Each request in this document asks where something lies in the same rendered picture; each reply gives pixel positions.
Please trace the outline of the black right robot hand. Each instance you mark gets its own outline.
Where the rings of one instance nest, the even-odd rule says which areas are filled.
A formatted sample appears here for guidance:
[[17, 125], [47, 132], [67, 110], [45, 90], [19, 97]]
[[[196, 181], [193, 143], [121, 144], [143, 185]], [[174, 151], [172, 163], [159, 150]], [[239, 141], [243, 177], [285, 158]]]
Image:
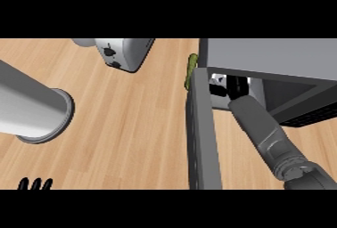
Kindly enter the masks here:
[[248, 82], [245, 77], [226, 75], [226, 86], [209, 83], [209, 93], [217, 96], [229, 96], [230, 100], [248, 95]]

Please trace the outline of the green vegetable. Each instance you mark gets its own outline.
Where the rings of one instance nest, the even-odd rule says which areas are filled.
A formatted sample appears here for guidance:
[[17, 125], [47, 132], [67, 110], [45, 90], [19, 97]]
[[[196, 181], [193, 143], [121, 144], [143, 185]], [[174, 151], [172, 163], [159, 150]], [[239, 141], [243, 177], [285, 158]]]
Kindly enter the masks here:
[[189, 89], [189, 79], [192, 75], [193, 68], [198, 66], [198, 55], [195, 53], [189, 54], [186, 61], [186, 80], [184, 80], [184, 89]]

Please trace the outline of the pale grey metal cylinder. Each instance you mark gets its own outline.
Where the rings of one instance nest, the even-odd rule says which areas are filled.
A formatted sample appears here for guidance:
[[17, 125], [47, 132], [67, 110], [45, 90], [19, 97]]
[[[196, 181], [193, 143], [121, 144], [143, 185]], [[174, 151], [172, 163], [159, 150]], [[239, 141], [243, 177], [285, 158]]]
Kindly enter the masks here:
[[69, 93], [0, 61], [0, 133], [25, 143], [47, 143], [66, 130], [73, 113]]

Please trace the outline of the silver toaster with black knobs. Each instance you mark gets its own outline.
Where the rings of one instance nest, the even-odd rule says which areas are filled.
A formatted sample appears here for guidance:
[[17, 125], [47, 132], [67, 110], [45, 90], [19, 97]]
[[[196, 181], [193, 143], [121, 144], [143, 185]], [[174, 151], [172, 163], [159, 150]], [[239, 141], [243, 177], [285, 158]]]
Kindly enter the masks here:
[[94, 42], [104, 64], [134, 73], [147, 56], [153, 38], [96, 38]]

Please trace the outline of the grey round object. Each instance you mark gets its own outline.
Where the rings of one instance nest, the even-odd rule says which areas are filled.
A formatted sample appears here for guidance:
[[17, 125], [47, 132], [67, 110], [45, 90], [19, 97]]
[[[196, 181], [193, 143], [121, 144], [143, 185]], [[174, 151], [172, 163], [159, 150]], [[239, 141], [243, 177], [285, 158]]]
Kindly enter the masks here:
[[72, 41], [81, 47], [91, 47], [96, 45], [93, 38], [73, 38]]

